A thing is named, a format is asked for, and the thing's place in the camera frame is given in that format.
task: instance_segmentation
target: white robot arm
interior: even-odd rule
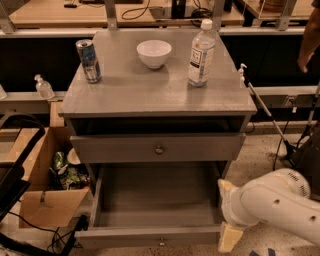
[[[320,204],[309,199],[310,186],[291,169],[280,169],[236,187],[218,180],[223,223],[220,252],[230,252],[245,228],[263,222],[320,246]]]

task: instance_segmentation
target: open drawer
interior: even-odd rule
[[[216,241],[214,162],[108,164],[100,169],[84,248],[203,244]]]
[[[239,133],[72,136],[82,163],[235,160]]]

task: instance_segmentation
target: aluminum can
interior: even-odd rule
[[[87,81],[97,83],[101,78],[101,72],[93,42],[90,39],[82,39],[76,42],[76,47]]]

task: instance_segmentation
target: pump bottle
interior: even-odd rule
[[[48,100],[55,96],[51,85],[46,80],[43,80],[41,75],[35,75],[34,80],[37,81],[36,89],[42,98]]]

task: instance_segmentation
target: drawer handle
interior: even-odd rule
[[[157,146],[156,150],[155,150],[155,153],[157,155],[161,155],[162,153],[164,152],[163,148],[159,145]]]

